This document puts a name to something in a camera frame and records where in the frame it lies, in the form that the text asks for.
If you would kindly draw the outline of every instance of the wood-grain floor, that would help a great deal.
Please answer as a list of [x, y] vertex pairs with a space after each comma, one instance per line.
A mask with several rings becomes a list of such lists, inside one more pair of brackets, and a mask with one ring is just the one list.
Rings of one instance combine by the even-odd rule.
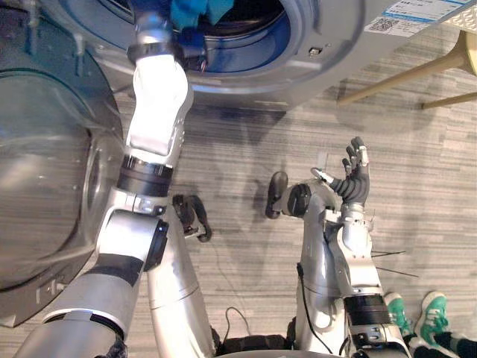
[[[439, 27], [370, 64], [284, 116], [195, 107], [174, 174], [174, 193], [203, 199], [214, 230], [210, 243], [188, 242], [211, 324], [223, 336], [224, 311], [236, 306], [252, 333], [285, 334], [294, 316], [303, 224], [266, 220], [270, 176], [286, 170], [290, 181], [310, 178], [326, 161], [341, 174], [348, 141], [361, 136], [370, 150], [372, 184], [367, 212], [374, 217], [373, 247], [405, 254], [376, 258], [383, 286], [400, 292], [417, 319], [420, 300], [438, 289], [449, 298], [454, 330], [477, 338], [477, 103], [422, 111], [420, 101], [476, 91], [475, 77], [459, 70], [403, 84], [346, 107], [335, 100], [402, 70], [445, 54], [458, 32]], [[117, 96], [127, 121], [134, 103]], [[11, 357], [39, 322], [0, 328], [0, 356]], [[230, 336], [245, 334], [232, 313]], [[157, 357], [145, 282], [129, 339], [129, 357]]]

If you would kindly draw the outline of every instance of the person's foot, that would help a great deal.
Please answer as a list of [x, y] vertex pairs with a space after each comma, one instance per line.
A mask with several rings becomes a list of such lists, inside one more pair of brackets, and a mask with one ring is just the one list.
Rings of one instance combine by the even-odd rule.
[[399, 293], [389, 292], [385, 296], [385, 303], [388, 306], [391, 321], [399, 327], [401, 335], [408, 336], [412, 334], [409, 320], [405, 317], [404, 300]]
[[440, 347], [434, 336], [447, 331], [449, 322], [446, 318], [447, 298], [441, 292], [430, 292], [423, 299], [422, 312], [414, 332], [432, 347]]

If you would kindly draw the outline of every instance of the black cable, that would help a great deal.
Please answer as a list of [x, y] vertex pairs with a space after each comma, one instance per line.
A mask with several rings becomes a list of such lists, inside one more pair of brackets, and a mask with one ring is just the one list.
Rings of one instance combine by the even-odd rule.
[[346, 337], [344, 339], [343, 343], [341, 343], [340, 352], [338, 353], [339, 356], [343, 353], [343, 349], [344, 349], [344, 347], [346, 347], [346, 344], [348, 343], [349, 340], [350, 340], [350, 338]]
[[321, 342], [321, 344], [326, 348], [326, 350], [330, 353], [333, 354], [331, 349], [321, 340], [320, 337], [316, 334], [315, 330], [313, 329], [313, 324], [312, 320], [310, 319], [310, 314], [308, 312], [308, 307], [306, 306], [306, 298], [305, 298], [305, 284], [303, 283], [303, 267], [301, 266], [301, 263], [297, 263], [297, 272], [298, 272], [298, 277], [300, 279], [300, 285], [301, 285], [301, 294], [303, 296], [303, 306], [305, 307], [305, 313], [306, 313], [306, 319], [308, 320], [308, 325], [310, 327], [310, 331], [313, 333], [313, 336], [317, 338], [318, 341]]
[[250, 333], [250, 327], [248, 326], [248, 322], [247, 322], [247, 319], [245, 318], [245, 316], [237, 308], [235, 308], [234, 306], [230, 306], [225, 310], [225, 319], [227, 320], [227, 332], [225, 333], [224, 342], [227, 339], [227, 336], [229, 335], [229, 330], [230, 330], [230, 321], [229, 321], [229, 316], [228, 316], [228, 313], [229, 313], [230, 310], [236, 311], [242, 317], [242, 319], [245, 322], [245, 326], [247, 327], [247, 333], [248, 333], [249, 336], [251, 336], [252, 333]]

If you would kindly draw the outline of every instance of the label sticker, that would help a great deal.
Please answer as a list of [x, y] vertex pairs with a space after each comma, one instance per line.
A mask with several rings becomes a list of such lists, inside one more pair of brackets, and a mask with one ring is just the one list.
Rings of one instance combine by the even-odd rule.
[[410, 37], [471, 0], [402, 0], [364, 28], [366, 32]]
[[410, 37], [427, 28], [429, 23], [414, 22], [408, 20], [393, 19], [390, 17], [376, 17], [364, 28], [367, 32], [378, 34]]

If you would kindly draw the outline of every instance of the wooden chair leg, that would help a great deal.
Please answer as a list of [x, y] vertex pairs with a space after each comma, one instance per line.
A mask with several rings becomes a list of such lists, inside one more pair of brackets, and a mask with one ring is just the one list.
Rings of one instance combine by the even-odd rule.
[[460, 51], [451, 51], [444, 57], [440, 57], [436, 60], [424, 63], [414, 69], [399, 73], [391, 78], [383, 80], [377, 84], [366, 87], [351, 95], [344, 96], [338, 99], [338, 104], [348, 104], [354, 101], [358, 101], [361, 98], [368, 97], [377, 92], [386, 90], [391, 87], [395, 87], [406, 81], [415, 80], [423, 76], [430, 75], [436, 72], [442, 72], [445, 69], [452, 69], [455, 67], [463, 66], [466, 63], [465, 53]]
[[428, 108], [442, 107], [448, 104], [468, 102], [472, 101], [473, 99], [477, 99], [477, 92], [467, 93], [466, 95], [457, 95], [456, 97], [445, 98], [439, 101], [422, 103], [421, 106], [423, 110], [427, 110]]

